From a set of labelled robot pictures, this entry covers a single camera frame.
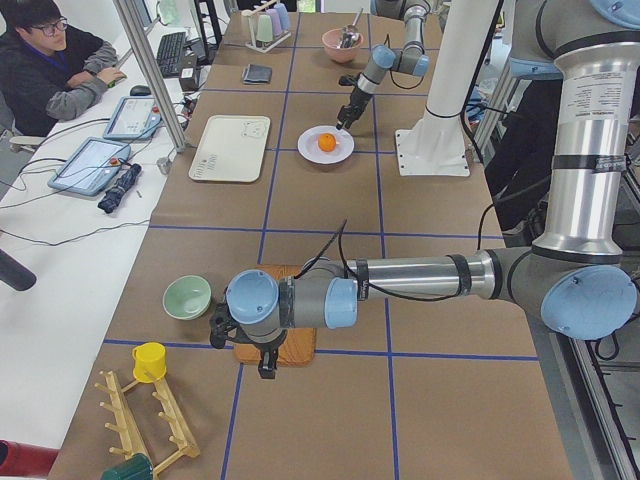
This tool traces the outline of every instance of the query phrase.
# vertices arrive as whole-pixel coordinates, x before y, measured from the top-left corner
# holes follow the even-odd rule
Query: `red cup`
[[[0,476],[47,478],[57,456],[55,448],[0,440]]]

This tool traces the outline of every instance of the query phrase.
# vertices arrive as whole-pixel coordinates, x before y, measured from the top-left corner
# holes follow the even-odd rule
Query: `glasses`
[[[64,32],[68,26],[69,24],[67,23],[67,19],[65,17],[61,17],[60,20],[58,20],[55,23],[47,23],[46,25],[42,25],[40,27],[31,27],[31,28],[37,28],[38,30],[42,30],[42,33],[46,37],[53,37],[56,34],[56,29],[60,30],[61,32]]]

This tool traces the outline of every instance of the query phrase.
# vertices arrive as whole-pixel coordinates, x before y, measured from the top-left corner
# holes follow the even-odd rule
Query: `tablet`
[[[153,97],[122,97],[102,136],[108,140],[147,140],[161,120]]]
[[[126,143],[89,137],[47,185],[56,190],[92,197],[105,189],[130,153],[131,147]]]

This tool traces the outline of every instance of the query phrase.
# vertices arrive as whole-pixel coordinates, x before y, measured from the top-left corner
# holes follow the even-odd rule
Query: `gray sleeve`
[[[117,61],[116,49],[109,42],[103,41],[102,46],[85,60],[84,69],[95,75],[107,67],[113,67]]]
[[[70,92],[58,92],[47,103],[47,115],[57,120],[72,120],[98,103],[106,91],[107,85],[94,78]]]

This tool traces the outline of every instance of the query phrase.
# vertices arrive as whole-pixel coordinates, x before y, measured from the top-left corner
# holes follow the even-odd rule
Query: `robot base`
[[[425,127],[424,119],[420,119],[412,130],[396,130],[400,175],[468,177],[470,171],[462,131],[459,125],[455,127],[430,129]]]

